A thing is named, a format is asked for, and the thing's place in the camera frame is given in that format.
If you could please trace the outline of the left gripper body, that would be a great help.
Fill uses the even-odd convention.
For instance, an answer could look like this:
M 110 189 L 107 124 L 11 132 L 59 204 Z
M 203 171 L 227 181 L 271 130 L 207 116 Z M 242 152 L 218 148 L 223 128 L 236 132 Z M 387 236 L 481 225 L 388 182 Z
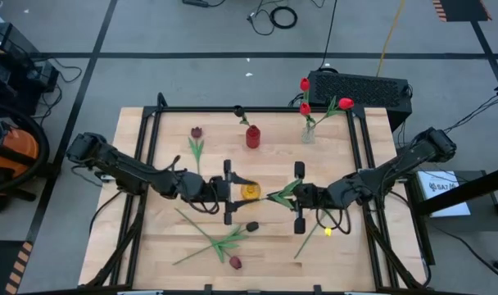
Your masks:
M 205 207 L 206 213 L 215 215 L 220 212 L 220 207 L 224 206 L 224 224 L 233 223 L 231 204 L 231 161 L 224 160 L 224 176 L 214 176 L 206 184 L 205 203 L 212 203 L 211 207 Z

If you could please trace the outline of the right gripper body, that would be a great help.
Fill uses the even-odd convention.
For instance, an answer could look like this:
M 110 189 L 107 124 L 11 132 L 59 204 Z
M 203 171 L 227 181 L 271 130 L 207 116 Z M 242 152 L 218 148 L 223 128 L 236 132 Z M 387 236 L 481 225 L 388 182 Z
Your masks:
M 306 175 L 306 165 L 303 161 L 296 161 L 294 163 L 294 175 L 295 179 L 299 181 L 298 184 L 302 185 L 302 195 L 298 197 L 301 199 L 301 207 L 294 206 L 293 203 L 293 209 L 297 214 L 294 220 L 294 233 L 304 234 L 306 232 L 306 219 L 303 217 L 303 210 L 305 208 L 321 208 L 323 205 L 324 190 L 314 184 L 303 184 Z

